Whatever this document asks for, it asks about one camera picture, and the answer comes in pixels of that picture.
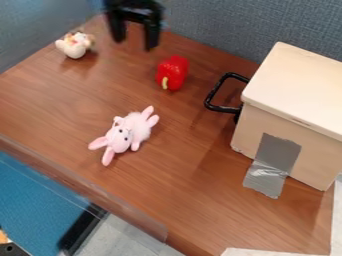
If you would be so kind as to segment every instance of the pepper stem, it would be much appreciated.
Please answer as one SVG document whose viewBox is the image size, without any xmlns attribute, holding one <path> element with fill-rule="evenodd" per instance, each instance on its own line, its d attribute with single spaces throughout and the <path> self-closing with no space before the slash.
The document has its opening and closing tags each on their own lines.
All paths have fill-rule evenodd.
<svg viewBox="0 0 342 256">
<path fill-rule="evenodd" d="M 162 80 L 162 87 L 163 87 L 164 90 L 167 89 L 167 81 L 168 81 L 168 80 L 169 80 L 168 77 L 166 77 L 166 76 L 163 77 L 163 80 Z"/>
</svg>

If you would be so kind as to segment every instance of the wooden box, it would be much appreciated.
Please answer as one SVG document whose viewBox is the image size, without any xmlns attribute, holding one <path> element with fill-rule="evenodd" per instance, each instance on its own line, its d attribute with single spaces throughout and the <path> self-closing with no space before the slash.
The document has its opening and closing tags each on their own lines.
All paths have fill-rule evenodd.
<svg viewBox="0 0 342 256">
<path fill-rule="evenodd" d="M 301 152 L 290 176 L 327 190 L 342 171 L 342 63 L 277 43 L 242 101 L 232 148 L 254 158 L 263 133 L 293 141 Z"/>
</svg>

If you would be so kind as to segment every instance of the wooden table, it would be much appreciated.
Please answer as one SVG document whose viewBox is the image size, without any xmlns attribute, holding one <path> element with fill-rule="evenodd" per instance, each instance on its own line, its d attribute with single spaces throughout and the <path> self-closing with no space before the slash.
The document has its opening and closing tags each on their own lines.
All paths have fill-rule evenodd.
<svg viewBox="0 0 342 256">
<path fill-rule="evenodd" d="M 75 61 L 50 45 L 0 76 L 1 134 L 26 148 L 2 141 L 3 150 L 115 213 L 125 209 L 110 195 L 122 198 L 164 223 L 167 242 L 187 255 L 227 247 L 328 253 L 333 188 L 321 193 L 289 178 L 278 200 L 244 188 L 251 161 L 229 146 L 233 117 L 203 107 L 224 72 L 251 77 L 257 64 L 170 32 L 146 53 L 135 26 L 117 45 L 101 16 L 86 31 L 97 38 L 97 55 Z M 190 61 L 176 93 L 154 81 L 157 63 L 172 54 Z M 243 86 L 230 81 L 215 101 L 237 106 Z M 88 143 L 113 116 L 148 105 L 161 116 L 150 140 L 103 167 L 103 152 Z"/>
</svg>

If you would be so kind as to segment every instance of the red bell pepper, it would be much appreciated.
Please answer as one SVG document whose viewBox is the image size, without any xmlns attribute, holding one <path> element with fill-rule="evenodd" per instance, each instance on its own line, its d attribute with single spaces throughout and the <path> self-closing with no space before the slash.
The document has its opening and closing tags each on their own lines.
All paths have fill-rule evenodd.
<svg viewBox="0 0 342 256">
<path fill-rule="evenodd" d="M 186 58 L 174 55 L 158 65 L 157 83 L 164 90 L 179 90 L 188 74 L 189 61 Z"/>
</svg>

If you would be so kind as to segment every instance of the white plush toy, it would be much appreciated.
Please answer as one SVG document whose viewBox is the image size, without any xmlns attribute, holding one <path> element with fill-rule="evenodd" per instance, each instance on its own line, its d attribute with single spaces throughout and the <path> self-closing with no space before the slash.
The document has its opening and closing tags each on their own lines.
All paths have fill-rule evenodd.
<svg viewBox="0 0 342 256">
<path fill-rule="evenodd" d="M 66 34 L 63 40 L 57 40 L 55 44 L 57 49 L 66 56 L 78 59 L 93 46 L 94 42 L 95 40 L 92 35 L 76 32 L 75 34 Z"/>
<path fill-rule="evenodd" d="M 102 164 L 108 166 L 116 153 L 123 153 L 129 147 L 137 151 L 140 144 L 150 137 L 151 129 L 159 121 L 158 115 L 152 115 L 152 106 L 143 112 L 132 112 L 126 117 L 114 117 L 113 126 L 105 136 L 99 137 L 88 146 L 90 150 L 106 147 Z"/>
</svg>

